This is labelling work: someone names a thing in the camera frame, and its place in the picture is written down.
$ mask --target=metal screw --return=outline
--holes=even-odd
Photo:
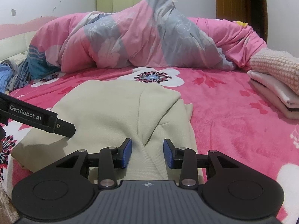
[[[185,186],[194,186],[196,181],[194,179],[183,179],[182,184]]]
[[[114,181],[112,179],[103,179],[100,182],[100,185],[104,186],[104,187],[111,187],[114,185]]]

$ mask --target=bed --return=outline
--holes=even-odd
[[[10,57],[26,51],[28,34],[18,36],[22,49],[3,55]],[[0,41],[15,43],[15,36]],[[149,80],[147,75],[154,75]],[[216,149],[224,154],[275,179],[283,187],[285,201],[278,219],[285,224],[296,224],[299,209],[299,123],[286,119],[260,93],[253,89],[249,77],[241,70],[193,69],[179,67],[132,67],[121,69],[88,68],[73,73],[55,72],[46,78],[31,81],[11,96],[33,105],[51,108],[73,88],[88,80],[139,80],[180,92],[185,104],[193,104],[191,124],[198,152],[206,154]],[[8,198],[14,185],[28,176],[10,155],[11,150],[29,132],[30,127],[16,121],[4,126],[7,137],[2,140],[0,182]],[[17,215],[4,195],[0,198],[1,223],[11,223]]]

